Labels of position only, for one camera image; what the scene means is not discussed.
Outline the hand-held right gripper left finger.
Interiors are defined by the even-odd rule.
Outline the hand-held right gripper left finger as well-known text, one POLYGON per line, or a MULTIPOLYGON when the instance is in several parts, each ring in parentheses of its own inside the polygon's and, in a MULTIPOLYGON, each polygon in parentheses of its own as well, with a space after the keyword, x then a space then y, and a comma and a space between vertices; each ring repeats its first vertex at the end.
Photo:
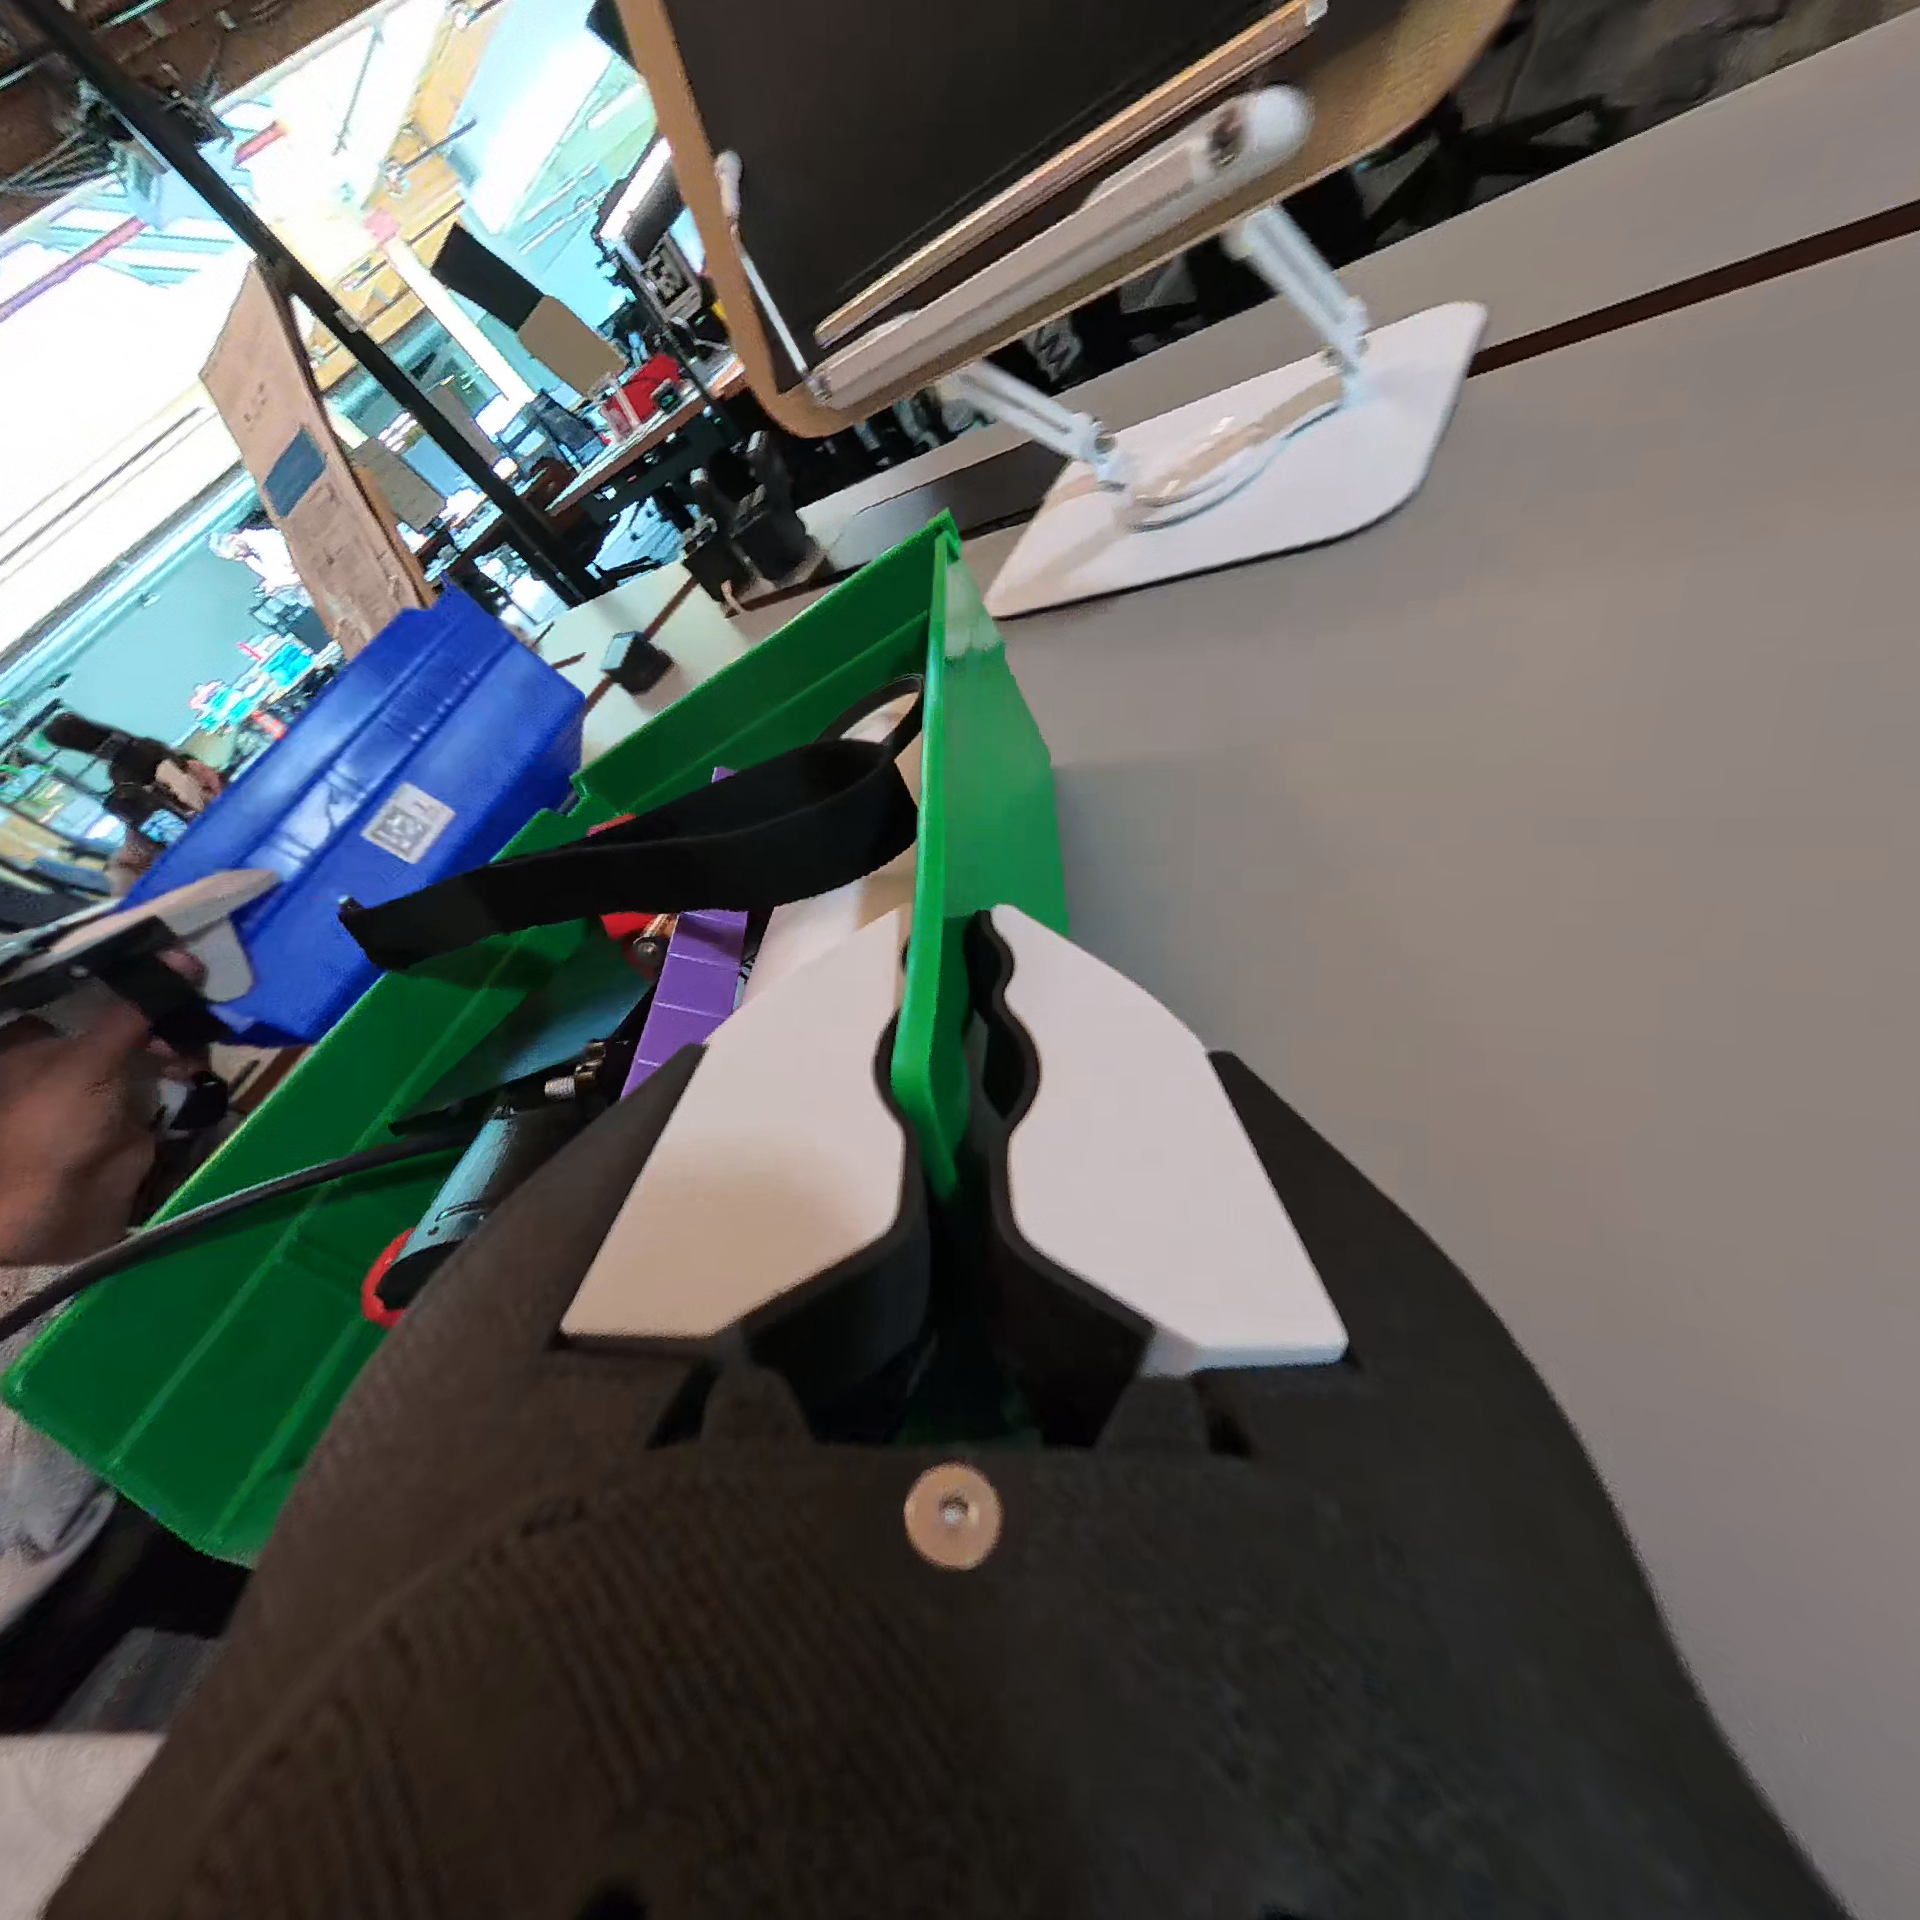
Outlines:
POLYGON ((920 1146, 891 1089, 907 941, 897 906, 691 1051, 560 1342, 740 1361, 823 1440, 897 1436, 932 1297, 920 1146))

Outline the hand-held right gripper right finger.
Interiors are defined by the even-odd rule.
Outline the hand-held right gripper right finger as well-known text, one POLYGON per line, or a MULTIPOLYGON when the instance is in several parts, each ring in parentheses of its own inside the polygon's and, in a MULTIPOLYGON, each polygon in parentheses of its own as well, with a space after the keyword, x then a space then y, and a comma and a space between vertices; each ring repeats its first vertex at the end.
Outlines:
POLYGON ((1215 1060, 1013 906, 964 934, 943 1427, 1089 1446, 1129 1387, 1323 1369, 1348 1330, 1215 1060))

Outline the green plastic bin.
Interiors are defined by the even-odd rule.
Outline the green plastic bin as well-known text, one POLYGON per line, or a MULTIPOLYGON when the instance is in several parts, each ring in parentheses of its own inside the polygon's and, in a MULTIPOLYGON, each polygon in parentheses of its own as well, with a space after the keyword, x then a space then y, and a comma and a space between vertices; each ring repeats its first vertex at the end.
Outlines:
MULTIPOLYGON (((925 669, 913 928, 891 1089, 928 1181, 955 1187, 966 1130, 963 928, 1017 906, 1067 930, 1048 747, 949 518, 903 539, 774 635, 588 764, 568 811, 509 852, 547 852, 793 750, 894 676, 925 669)), ((391 1121, 555 976, 588 934, 544 928, 387 973, 164 1209, 333 1161, 391 1121)), ((187 1545, 248 1565, 325 1427, 387 1330, 365 1318, 373 1259, 424 1203, 433 1161, 343 1179, 225 1221, 92 1288, 24 1332, 5 1410, 187 1545)))

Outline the person's left hand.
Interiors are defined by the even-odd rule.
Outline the person's left hand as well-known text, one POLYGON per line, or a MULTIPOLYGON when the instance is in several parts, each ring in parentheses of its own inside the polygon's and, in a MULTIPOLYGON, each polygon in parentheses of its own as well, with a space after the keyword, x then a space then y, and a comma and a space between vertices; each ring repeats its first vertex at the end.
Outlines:
POLYGON ((3 1265, 75 1265, 128 1232, 153 1168, 159 1058, 128 1005, 3 1035, 3 1265))

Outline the purple flat piece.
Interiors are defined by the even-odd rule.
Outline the purple flat piece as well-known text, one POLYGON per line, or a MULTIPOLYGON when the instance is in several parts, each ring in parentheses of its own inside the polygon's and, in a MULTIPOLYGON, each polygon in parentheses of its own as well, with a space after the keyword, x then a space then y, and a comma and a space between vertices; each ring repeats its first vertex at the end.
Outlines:
POLYGON ((731 1019, 748 960, 751 915, 731 907, 684 910, 667 938, 625 1082, 638 1089, 691 1048, 703 1048, 731 1019))

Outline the blue plastic bin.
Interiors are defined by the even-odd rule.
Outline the blue plastic bin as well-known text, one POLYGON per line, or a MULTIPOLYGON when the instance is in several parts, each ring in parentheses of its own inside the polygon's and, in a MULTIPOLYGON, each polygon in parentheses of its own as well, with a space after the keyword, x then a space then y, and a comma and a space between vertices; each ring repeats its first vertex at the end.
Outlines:
POLYGON ((233 917, 252 985, 215 1005, 237 1044, 321 1040, 376 972, 339 921, 484 864, 572 802, 585 694, 467 593, 404 610, 129 891, 225 870, 276 885, 233 917))

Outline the cardboard box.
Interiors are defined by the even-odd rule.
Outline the cardboard box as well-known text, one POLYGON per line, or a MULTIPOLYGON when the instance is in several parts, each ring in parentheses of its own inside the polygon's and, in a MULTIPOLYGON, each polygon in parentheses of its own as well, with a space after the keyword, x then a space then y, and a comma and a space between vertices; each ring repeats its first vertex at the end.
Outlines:
POLYGON ((344 658, 359 658, 395 618, 430 608, 424 577, 389 505, 349 464, 294 308, 262 265, 237 281, 199 382, 344 658))

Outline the person's grey clothing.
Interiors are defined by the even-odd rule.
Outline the person's grey clothing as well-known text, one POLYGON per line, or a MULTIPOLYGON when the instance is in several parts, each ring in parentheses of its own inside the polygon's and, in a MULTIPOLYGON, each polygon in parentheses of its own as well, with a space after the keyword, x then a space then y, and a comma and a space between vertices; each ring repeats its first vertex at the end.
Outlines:
POLYGON ((155 1525, 19 1412, 3 1416, 3 1732, 147 1734, 155 1525))

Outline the black frame beam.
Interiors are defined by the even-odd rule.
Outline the black frame beam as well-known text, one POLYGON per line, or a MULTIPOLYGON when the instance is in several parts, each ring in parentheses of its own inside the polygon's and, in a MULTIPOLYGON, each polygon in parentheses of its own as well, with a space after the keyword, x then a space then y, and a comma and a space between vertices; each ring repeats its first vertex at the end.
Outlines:
POLYGON ((73 69, 78 81, 93 88, 144 153, 192 187, 208 211, 253 254, 272 286, 319 320, 349 358, 371 372, 375 384, 392 395, 404 414, 417 420, 420 429, 440 445, 463 477, 484 493, 495 509, 497 531, 549 589, 568 608, 589 601, 597 595, 597 573, 574 555, 557 524, 493 470, 493 460, 475 448, 446 408, 407 376, 404 365, 351 317, 325 281, 229 187, 185 121, 118 64, 97 35, 79 24, 78 14, 56 3, 23 3, 14 5, 14 11, 37 30, 54 57, 73 69))

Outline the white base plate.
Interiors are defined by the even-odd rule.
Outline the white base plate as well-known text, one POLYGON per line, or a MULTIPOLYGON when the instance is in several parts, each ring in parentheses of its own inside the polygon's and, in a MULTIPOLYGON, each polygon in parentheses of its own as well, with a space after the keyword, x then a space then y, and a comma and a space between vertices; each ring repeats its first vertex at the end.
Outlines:
POLYGON ((1059 307, 1076 281, 1110 278, 1126 249, 1169 240, 1181 218, 1225 211, 1309 131, 1295 88, 1237 94, 1040 235, 803 370, 803 390, 844 417, 867 417, 881 393, 925 387, 940 370, 940 395, 1062 457, 987 593, 993 619, 1356 538, 1427 481, 1486 308, 1451 302, 1374 325, 1276 198, 1223 230, 1223 249, 1307 322, 1313 357, 1116 429, 984 354, 1027 307, 1059 307))

